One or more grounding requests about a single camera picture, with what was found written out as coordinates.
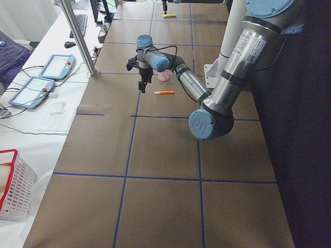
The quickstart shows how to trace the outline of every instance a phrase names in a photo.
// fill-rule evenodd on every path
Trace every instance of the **white basket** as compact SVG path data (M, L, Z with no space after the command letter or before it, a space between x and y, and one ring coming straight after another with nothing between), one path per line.
M10 166L5 191L0 195L0 226L24 222L36 173L15 149L0 151L0 166Z

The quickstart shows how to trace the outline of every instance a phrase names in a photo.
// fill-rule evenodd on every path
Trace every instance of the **black mouse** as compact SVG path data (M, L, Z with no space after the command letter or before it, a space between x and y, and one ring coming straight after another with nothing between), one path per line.
M64 43L65 48L70 48L73 47L74 45L76 45L76 42L73 41L67 41L66 43Z

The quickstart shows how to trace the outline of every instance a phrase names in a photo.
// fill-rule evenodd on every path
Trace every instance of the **black keyboard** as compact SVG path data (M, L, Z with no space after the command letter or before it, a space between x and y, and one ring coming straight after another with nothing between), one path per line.
M76 21L78 23L78 27L82 32L83 37L85 36L86 32L86 24L87 24L87 15L86 14L76 14ZM70 38L73 38L73 33L72 31L70 32Z

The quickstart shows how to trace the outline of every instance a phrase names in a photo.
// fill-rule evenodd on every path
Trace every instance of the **red basket rim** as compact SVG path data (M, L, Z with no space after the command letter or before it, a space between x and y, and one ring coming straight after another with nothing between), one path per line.
M11 160L10 173L9 173L9 176L8 176L8 180L7 180L7 184L6 184L6 187L5 187L4 195L0 199L0 209L2 208L2 204L4 203L6 195L8 194L9 187L10 187L11 180L12 180L12 175L14 173L14 164L15 164L15 161L16 161L16 158L17 158L17 155L18 155L18 151L16 149L0 151L0 153L6 153L6 152L14 152L14 156L12 157L12 160Z

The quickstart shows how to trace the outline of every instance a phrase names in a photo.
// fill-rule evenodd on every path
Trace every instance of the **light blue tablet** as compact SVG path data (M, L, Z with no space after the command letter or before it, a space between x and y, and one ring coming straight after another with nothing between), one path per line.
M8 103L14 106L35 109L48 96L54 84L53 79L32 76Z
M53 54L39 74L40 78L62 80L72 69L75 62L73 55Z

